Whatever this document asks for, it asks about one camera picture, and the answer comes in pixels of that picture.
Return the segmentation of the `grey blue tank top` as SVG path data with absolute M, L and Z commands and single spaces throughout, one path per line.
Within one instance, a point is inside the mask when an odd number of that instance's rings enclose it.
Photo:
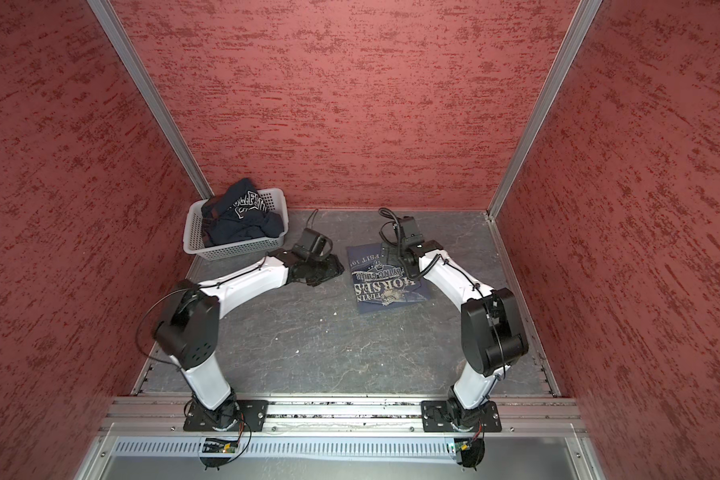
M 423 303 L 431 299 L 422 281 L 410 280 L 383 255 L 381 243 L 346 248 L 353 291 L 360 314 Z

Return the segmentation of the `dark navy tank top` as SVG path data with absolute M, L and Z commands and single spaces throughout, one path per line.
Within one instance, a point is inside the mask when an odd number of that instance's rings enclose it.
M 249 178 L 207 200 L 201 206 L 201 215 L 205 247 L 277 238 L 285 231 L 282 217 L 266 204 Z

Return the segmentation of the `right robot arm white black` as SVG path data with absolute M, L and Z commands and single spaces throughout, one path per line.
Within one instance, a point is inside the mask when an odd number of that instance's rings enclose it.
M 518 302 L 511 290 L 482 284 L 435 241 L 394 246 L 388 260 L 408 279 L 432 283 L 459 309 L 465 365 L 450 387 L 444 414 L 455 429 L 471 431 L 489 414 L 497 383 L 528 353 Z

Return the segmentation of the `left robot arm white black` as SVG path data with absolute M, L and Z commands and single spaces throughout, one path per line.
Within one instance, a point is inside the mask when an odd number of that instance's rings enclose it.
M 190 388 L 185 429 L 198 430 L 194 423 L 219 432 L 242 426 L 244 415 L 236 394 L 216 358 L 222 318 L 268 291 L 291 283 L 315 287 L 343 272 L 334 254 L 302 258 L 278 249 L 254 265 L 217 279 L 183 280 L 165 295 L 153 337 Z

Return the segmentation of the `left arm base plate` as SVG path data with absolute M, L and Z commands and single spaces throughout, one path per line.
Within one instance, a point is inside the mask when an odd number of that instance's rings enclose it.
M 184 407 L 185 432 L 213 432 L 231 434 L 247 428 L 261 432 L 269 402 L 266 400 L 226 400 L 210 410 L 192 398 Z

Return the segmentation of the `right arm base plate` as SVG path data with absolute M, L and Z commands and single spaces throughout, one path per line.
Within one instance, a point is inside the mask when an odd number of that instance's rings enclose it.
M 502 431 L 497 404 L 486 401 L 474 409 L 463 408 L 456 399 L 428 400 L 420 404 L 423 429 L 427 433 L 498 433 Z

